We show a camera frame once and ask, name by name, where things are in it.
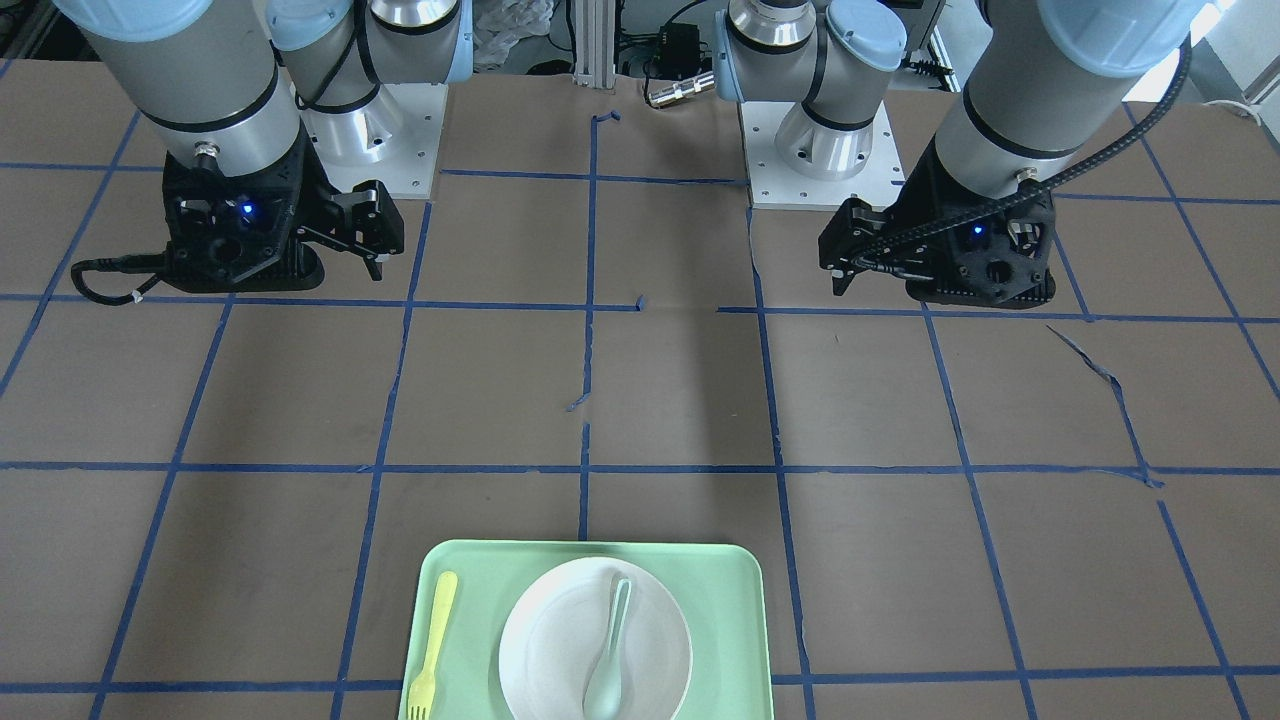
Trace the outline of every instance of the bolt hole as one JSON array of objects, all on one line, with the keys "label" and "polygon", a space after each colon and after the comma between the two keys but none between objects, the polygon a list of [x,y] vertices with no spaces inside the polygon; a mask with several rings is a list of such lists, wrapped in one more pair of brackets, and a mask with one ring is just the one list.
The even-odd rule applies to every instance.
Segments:
[{"label": "bolt hole", "polygon": [[1004,260],[987,264],[987,279],[996,284],[1005,284],[1014,278],[1014,268]]},{"label": "bolt hole", "polygon": [[211,243],[214,260],[219,263],[234,263],[244,251],[234,238],[219,237]]}]

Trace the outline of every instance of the black band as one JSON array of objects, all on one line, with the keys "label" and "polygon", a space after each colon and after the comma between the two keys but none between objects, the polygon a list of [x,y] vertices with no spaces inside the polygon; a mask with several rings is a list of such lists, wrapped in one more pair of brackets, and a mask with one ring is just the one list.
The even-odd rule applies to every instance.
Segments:
[{"label": "black band", "polygon": [[378,97],[378,91],[383,86],[375,85],[374,88],[369,91],[369,95],[365,95],[360,100],[347,102],[346,105],[308,105],[307,109],[315,110],[316,113],[324,113],[325,115],[344,115],[347,113],[355,113],[356,110],[372,102],[374,97]]},{"label": "black band", "polygon": [[1076,145],[1075,147],[1068,150],[1036,150],[1034,147],[1027,147],[1025,145],[1019,145],[1012,140],[1009,140],[1007,137],[1000,135],[1000,132],[996,131],[996,128],[988,126],[987,120],[982,119],[982,115],[979,115],[978,110],[973,106],[973,100],[969,97],[968,87],[964,88],[961,97],[964,99],[964,111],[966,115],[969,115],[969,122],[973,123],[973,127],[978,128],[978,132],[982,133],[983,137],[986,137],[988,141],[991,141],[992,145],[1004,150],[1005,152],[1011,152],[1014,155],[1028,158],[1030,160],[1057,160],[1059,158],[1066,158],[1068,155],[1071,155],[1080,149],[1080,146]]},{"label": "black band", "polygon": [[280,67],[276,65],[275,63],[271,63],[271,82],[266,85],[266,90],[264,90],[262,94],[257,96],[257,100],[253,100],[252,102],[248,104],[247,108],[236,113],[234,115],[223,118],[220,120],[209,120],[205,123],[175,123],[173,120],[166,120],[164,118],[157,118],[151,113],[147,113],[146,110],[143,110],[142,114],[146,115],[147,119],[151,120],[152,123],[163,128],[177,132],[188,132],[188,133],[218,132],[220,129],[227,129],[232,126],[238,126],[239,123],[243,123],[244,120],[259,114],[262,110],[262,108],[266,108],[266,104],[271,101],[271,96],[275,95],[275,86],[279,82],[279,79],[280,79]]},{"label": "black band", "polygon": [[434,23],[428,23],[428,24],[420,26],[420,27],[401,27],[401,26],[396,26],[396,24],[392,24],[392,23],[389,23],[389,22],[379,18],[375,13],[370,13],[370,14],[374,17],[374,22],[378,23],[379,26],[381,26],[383,28],[385,28],[388,32],[394,32],[397,35],[430,35],[430,33],[433,33],[433,32],[435,32],[438,29],[443,29],[444,26],[449,24],[449,22],[453,19],[453,17],[458,14],[458,8],[461,5],[462,5],[462,0],[458,0],[458,3],[454,3],[453,8],[448,13],[444,13],[444,15],[440,19],[435,20]]},{"label": "black band", "polygon": [[876,115],[872,115],[872,117],[867,118],[865,120],[863,120],[860,123],[837,123],[836,120],[832,120],[832,119],[828,119],[828,118],[823,118],[822,115],[819,115],[817,110],[814,110],[813,108],[809,106],[809,101],[808,100],[805,100],[804,102],[801,102],[800,108],[804,110],[805,115],[809,115],[810,120],[818,123],[819,126],[822,126],[824,128],[838,129],[841,132],[850,132],[850,131],[855,131],[855,129],[863,129],[864,127],[872,124],[872,122],[876,120]]},{"label": "black band", "polygon": [[813,82],[809,83],[809,95],[804,96],[805,102],[813,102],[822,91],[822,81],[827,76],[827,14],[818,14],[818,26],[813,29],[818,36],[818,60],[813,67]]},{"label": "black band", "polygon": [[724,24],[728,26],[728,32],[733,36],[735,40],[737,40],[746,47],[755,50],[756,53],[763,53],[765,55],[786,55],[787,53],[795,53],[796,50],[800,50],[809,42],[809,37],[813,37],[813,33],[810,32],[809,37],[801,40],[800,42],[796,42],[795,45],[785,45],[785,46],[765,45],[763,42],[751,40],[750,37],[742,35],[742,31],[737,29],[737,26],[728,19],[728,15],[724,17]]},{"label": "black band", "polygon": [[365,14],[372,14],[365,0],[356,0],[356,47],[360,50],[360,65],[365,68],[365,77],[374,85],[381,85],[378,78],[378,68],[374,67],[374,56],[369,51],[369,26],[365,24]]}]

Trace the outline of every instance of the light blue spoon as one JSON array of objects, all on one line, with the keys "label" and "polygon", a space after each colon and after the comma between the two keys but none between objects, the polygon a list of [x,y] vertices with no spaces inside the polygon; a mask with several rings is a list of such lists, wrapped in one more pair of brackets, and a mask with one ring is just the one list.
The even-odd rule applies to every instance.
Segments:
[{"label": "light blue spoon", "polygon": [[582,697],[585,720],[617,720],[622,710],[622,626],[631,602],[631,579],[618,575],[613,580],[613,603],[609,610],[608,635],[595,670],[586,682]]}]

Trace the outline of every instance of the metal mounting plate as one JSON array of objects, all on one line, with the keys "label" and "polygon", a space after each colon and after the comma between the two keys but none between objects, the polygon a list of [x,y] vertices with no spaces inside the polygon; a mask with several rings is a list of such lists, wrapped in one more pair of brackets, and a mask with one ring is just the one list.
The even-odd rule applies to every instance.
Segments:
[{"label": "metal mounting plate", "polygon": [[751,205],[773,210],[835,210],[850,195],[883,210],[906,182],[897,143],[882,104],[876,113],[874,145],[863,172],[846,181],[819,181],[792,170],[773,146],[782,118],[795,102],[742,102],[742,137],[751,178]]},{"label": "metal mounting plate", "polygon": [[367,179],[380,179],[392,197],[430,200],[449,86],[388,85],[387,90],[399,102],[404,117],[410,118],[412,142],[401,152],[388,155],[371,165],[325,163],[324,169],[329,174],[329,182],[343,192]]}]

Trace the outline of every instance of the white plate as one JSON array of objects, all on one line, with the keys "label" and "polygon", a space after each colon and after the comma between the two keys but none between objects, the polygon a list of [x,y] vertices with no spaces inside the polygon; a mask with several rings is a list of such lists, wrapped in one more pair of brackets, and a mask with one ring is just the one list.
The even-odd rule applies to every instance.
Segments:
[{"label": "white plate", "polygon": [[538,578],[507,618],[498,676],[516,720],[582,720],[582,696],[604,647],[618,573],[631,578],[631,602],[617,720],[671,720],[680,712],[694,648],[676,598],[636,565],[582,557]]}]

